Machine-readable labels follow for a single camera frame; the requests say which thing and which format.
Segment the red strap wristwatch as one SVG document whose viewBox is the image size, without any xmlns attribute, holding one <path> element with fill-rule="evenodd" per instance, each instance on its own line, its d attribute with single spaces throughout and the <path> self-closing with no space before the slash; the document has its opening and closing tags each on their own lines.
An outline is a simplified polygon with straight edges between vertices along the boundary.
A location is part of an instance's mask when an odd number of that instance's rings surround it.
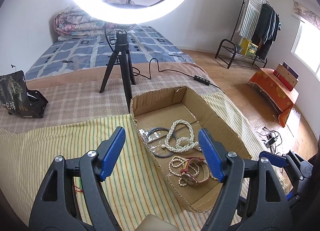
<svg viewBox="0 0 320 231">
<path fill-rule="evenodd" d="M 202 157 L 187 157 L 180 170 L 180 179 L 187 185 L 203 184 L 211 178 L 210 169 Z"/>
</svg>

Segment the yellow striped blanket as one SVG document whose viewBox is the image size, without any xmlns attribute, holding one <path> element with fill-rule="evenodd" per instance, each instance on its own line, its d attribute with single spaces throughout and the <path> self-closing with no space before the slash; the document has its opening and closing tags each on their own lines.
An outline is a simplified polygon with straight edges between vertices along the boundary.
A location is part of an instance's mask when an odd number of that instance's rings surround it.
<svg viewBox="0 0 320 231">
<path fill-rule="evenodd" d="M 239 109 L 222 92 L 205 97 L 239 133 L 252 159 L 257 159 L 263 146 Z M 119 126 L 125 129 L 126 141 L 112 175 L 102 187 L 121 228 L 133 230 L 146 215 L 152 214 L 180 230 L 200 230 L 210 210 L 204 213 L 185 210 L 165 181 L 154 176 L 156 167 L 148 158 L 131 113 L 22 133 L 1 128 L 1 190 L 18 217 L 24 223 L 29 222 L 37 191 L 56 156 L 80 157 L 96 149 Z M 165 134 L 146 136 L 155 150 L 161 152 Z"/>
</svg>

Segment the plaid brown bed cover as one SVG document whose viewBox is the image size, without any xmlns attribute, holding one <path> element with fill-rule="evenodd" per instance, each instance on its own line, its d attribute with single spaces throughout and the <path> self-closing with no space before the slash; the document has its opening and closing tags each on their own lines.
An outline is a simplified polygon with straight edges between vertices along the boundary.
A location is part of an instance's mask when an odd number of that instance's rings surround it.
<svg viewBox="0 0 320 231">
<path fill-rule="evenodd" d="M 132 94 L 159 90 L 166 87 L 187 86 L 199 95 L 218 91 L 214 82 L 209 86 L 193 79 L 208 75 L 200 66 L 193 63 L 140 63 L 135 67 L 140 75 Z M 100 87 L 106 68 L 92 68 L 75 72 L 30 80 L 27 87 L 39 90 L 48 100 L 44 116 L 40 119 L 21 118 L 8 114 L 1 108 L 1 128 L 13 133 L 21 133 L 36 128 L 84 122 L 95 118 L 125 115 L 129 113 L 124 94 L 120 68 L 116 66 L 107 82 L 106 89 Z"/>
</svg>

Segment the open cardboard box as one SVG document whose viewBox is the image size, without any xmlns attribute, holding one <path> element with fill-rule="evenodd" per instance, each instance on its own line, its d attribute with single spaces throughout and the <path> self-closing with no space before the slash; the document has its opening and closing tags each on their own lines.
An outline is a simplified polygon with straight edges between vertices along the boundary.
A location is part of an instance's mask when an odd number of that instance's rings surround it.
<svg viewBox="0 0 320 231">
<path fill-rule="evenodd" d="M 169 173 L 168 158 L 152 154 L 147 133 L 156 127 L 170 128 L 174 121 L 188 121 L 195 133 L 206 128 L 215 141 L 221 142 L 227 151 L 234 151 L 243 159 L 251 159 L 244 142 L 234 127 L 209 105 L 209 99 L 199 96 L 186 86 L 165 88 L 139 94 L 132 98 L 130 112 L 136 132 L 144 149 L 156 167 L 154 176 L 163 179 L 172 195 L 187 211 L 204 213 L 213 208 L 222 185 L 210 178 L 201 184 L 180 187 L 177 178 Z"/>
</svg>

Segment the boxes on orange bench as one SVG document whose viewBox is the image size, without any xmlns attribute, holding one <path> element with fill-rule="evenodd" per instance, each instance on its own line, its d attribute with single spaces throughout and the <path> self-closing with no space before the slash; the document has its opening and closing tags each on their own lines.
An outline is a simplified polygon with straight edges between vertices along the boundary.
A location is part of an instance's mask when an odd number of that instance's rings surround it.
<svg viewBox="0 0 320 231">
<path fill-rule="evenodd" d="M 287 63 L 278 64 L 273 74 L 290 90 L 292 91 L 297 83 L 299 74 L 293 70 Z"/>
</svg>

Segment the black printed bag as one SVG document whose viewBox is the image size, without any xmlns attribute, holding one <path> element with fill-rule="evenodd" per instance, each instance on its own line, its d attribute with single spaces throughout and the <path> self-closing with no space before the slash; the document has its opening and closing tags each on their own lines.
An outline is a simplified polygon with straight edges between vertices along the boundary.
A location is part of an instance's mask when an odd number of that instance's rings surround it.
<svg viewBox="0 0 320 231">
<path fill-rule="evenodd" d="M 1 105 L 10 115 L 42 118 L 47 104 L 39 90 L 27 88 L 22 70 L 1 76 Z"/>
</svg>

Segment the black clothes rack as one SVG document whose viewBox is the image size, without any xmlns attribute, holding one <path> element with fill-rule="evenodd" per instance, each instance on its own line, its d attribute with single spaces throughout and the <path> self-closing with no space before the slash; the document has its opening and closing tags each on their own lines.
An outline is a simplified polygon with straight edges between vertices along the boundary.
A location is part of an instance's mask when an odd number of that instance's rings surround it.
<svg viewBox="0 0 320 231">
<path fill-rule="evenodd" d="M 261 60 L 256 55 L 254 56 L 254 58 L 249 58 L 240 53 L 242 50 L 242 48 L 240 47 L 240 44 L 243 37 L 241 37 L 238 33 L 236 33 L 236 28 L 240 20 L 240 14 L 242 11 L 242 7 L 244 5 L 244 1 L 245 0 L 242 1 L 242 6 L 240 8 L 240 12 L 239 12 L 232 36 L 229 39 L 221 40 L 219 47 L 217 49 L 215 58 L 223 61 L 223 63 L 227 65 L 227 68 L 231 68 L 232 65 L 242 66 L 242 67 L 265 68 L 267 65 L 267 58 L 266 60 Z M 268 3 L 270 5 L 270 3 L 267 0 L 264 0 L 263 3 Z"/>
</svg>

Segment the yellow box on rack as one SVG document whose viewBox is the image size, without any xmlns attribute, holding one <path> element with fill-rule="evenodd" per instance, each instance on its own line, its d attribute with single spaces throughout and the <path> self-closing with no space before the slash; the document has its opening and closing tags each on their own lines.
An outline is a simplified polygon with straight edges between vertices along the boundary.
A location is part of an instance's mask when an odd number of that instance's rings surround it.
<svg viewBox="0 0 320 231">
<path fill-rule="evenodd" d="M 242 39 L 240 47 L 242 48 L 240 53 L 249 58 L 254 58 L 255 53 L 258 50 L 258 46 L 246 38 Z"/>
</svg>

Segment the blue patterned bed sheet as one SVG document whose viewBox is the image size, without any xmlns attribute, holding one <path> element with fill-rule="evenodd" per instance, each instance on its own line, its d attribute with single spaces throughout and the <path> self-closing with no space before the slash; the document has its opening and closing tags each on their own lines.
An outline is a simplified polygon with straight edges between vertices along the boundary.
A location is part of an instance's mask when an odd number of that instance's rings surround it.
<svg viewBox="0 0 320 231">
<path fill-rule="evenodd" d="M 77 70 L 105 67 L 108 64 L 116 34 L 108 33 L 107 41 L 103 34 L 57 41 L 25 74 L 26 80 L 58 76 Z M 128 32 L 129 51 L 132 63 L 148 63 L 152 58 L 160 62 L 192 63 L 189 55 L 183 53 L 151 26 L 137 26 Z"/>
</svg>

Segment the black tripod stand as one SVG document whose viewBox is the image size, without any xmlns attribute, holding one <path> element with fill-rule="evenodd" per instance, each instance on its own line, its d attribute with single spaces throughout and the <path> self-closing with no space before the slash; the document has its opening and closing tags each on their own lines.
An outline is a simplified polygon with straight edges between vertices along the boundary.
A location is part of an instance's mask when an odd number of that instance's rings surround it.
<svg viewBox="0 0 320 231">
<path fill-rule="evenodd" d="M 133 67 L 131 61 L 131 55 L 129 51 L 129 42 L 127 40 L 127 31 L 120 30 L 116 32 L 116 43 L 114 50 L 110 56 L 103 82 L 100 88 L 100 93 L 103 93 L 107 84 L 107 81 L 111 75 L 112 69 L 116 64 L 116 60 L 119 60 L 121 77 L 123 81 L 124 93 L 127 103 L 127 108 L 130 110 L 130 104 L 132 99 L 132 87 L 136 85 L 135 76 L 133 74 Z"/>
</svg>

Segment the dark hanging clothes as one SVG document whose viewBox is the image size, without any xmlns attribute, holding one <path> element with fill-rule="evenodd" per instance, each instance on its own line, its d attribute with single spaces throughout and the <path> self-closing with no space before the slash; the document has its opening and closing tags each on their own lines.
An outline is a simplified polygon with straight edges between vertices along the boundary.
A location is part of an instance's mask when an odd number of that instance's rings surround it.
<svg viewBox="0 0 320 231">
<path fill-rule="evenodd" d="M 273 42 L 276 41 L 279 30 L 281 30 L 279 15 L 268 3 L 263 3 L 259 20 L 251 39 L 252 43 L 258 47 L 255 54 L 261 60 L 266 60 Z"/>
</svg>

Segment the striped hanging towel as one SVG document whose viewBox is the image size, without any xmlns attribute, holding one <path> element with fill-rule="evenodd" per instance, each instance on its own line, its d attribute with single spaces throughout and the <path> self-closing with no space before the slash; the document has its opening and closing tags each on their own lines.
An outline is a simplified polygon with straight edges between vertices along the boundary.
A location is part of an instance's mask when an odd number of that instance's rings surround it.
<svg viewBox="0 0 320 231">
<path fill-rule="evenodd" d="M 251 40 L 258 24 L 264 0 L 245 0 L 240 14 L 236 33 L 241 37 Z"/>
</svg>

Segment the folded floral quilt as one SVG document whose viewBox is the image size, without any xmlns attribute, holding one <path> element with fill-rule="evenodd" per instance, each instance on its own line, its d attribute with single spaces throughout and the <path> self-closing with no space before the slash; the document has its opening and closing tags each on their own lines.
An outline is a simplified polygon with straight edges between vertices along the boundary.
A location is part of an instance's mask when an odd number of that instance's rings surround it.
<svg viewBox="0 0 320 231">
<path fill-rule="evenodd" d="M 100 35 L 104 33 L 104 29 L 107 32 L 118 29 L 130 31 L 136 26 L 136 24 L 122 25 L 96 19 L 77 5 L 65 8 L 54 18 L 53 22 L 53 28 L 56 33 L 60 36 L 71 38 Z"/>
</svg>

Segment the floral window curtain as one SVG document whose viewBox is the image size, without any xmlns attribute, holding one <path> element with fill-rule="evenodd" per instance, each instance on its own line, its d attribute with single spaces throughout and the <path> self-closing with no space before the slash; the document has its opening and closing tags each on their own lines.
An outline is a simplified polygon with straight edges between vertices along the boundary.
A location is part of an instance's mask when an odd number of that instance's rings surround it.
<svg viewBox="0 0 320 231">
<path fill-rule="evenodd" d="M 319 29 L 319 15 L 293 0 L 293 14 L 300 20 L 307 21 Z"/>
</svg>

